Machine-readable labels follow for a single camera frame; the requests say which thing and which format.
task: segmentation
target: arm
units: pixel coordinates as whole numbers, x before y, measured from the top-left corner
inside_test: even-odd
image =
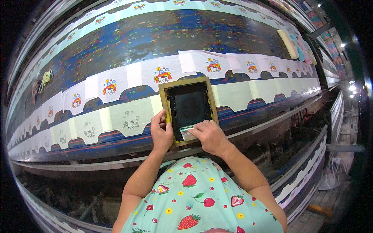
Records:
[[[198,123],[189,132],[202,143],[202,149],[222,158],[238,179],[240,186],[251,196],[260,200],[281,223],[284,232],[287,231],[286,215],[272,195],[267,179],[261,171],[243,155],[231,142],[214,121]]]
[[[153,150],[124,186],[122,203],[113,226],[113,233],[119,233],[122,230],[130,213],[151,191],[162,160],[173,143],[172,126],[170,123],[166,126],[163,115],[164,109],[151,119],[150,132],[153,138]]]

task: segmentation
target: colorful fabric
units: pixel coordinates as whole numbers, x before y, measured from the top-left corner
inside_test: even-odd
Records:
[[[278,232],[283,228],[256,198],[208,158],[175,162],[130,214],[121,233]]]

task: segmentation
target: yellow flower print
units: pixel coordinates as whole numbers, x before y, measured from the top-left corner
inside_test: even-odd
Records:
[[[244,214],[238,212],[238,214],[237,214],[237,218],[239,218],[239,219],[244,218]]]
[[[166,214],[172,214],[172,209],[171,208],[166,209]]]

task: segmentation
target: screen printing frame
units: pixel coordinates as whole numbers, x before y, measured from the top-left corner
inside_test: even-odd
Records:
[[[166,123],[172,124],[171,106],[170,106],[170,101],[167,100],[168,95],[167,95],[166,90],[169,88],[182,87],[182,86],[193,85],[197,83],[206,84],[207,97],[208,97],[208,101],[209,101],[209,105],[210,105],[211,113],[212,113],[211,117],[212,117],[212,120],[215,121],[217,125],[219,125],[214,95],[212,92],[209,77],[188,78],[188,79],[178,80],[174,82],[167,82],[167,83],[158,85],[159,94],[160,94],[161,101],[162,101],[162,107],[165,109],[164,117],[165,117]],[[188,141],[176,141],[174,137],[174,142],[172,144],[172,147],[179,147],[179,146],[191,144],[191,143],[198,142],[198,141],[199,141],[198,139],[192,139]]]

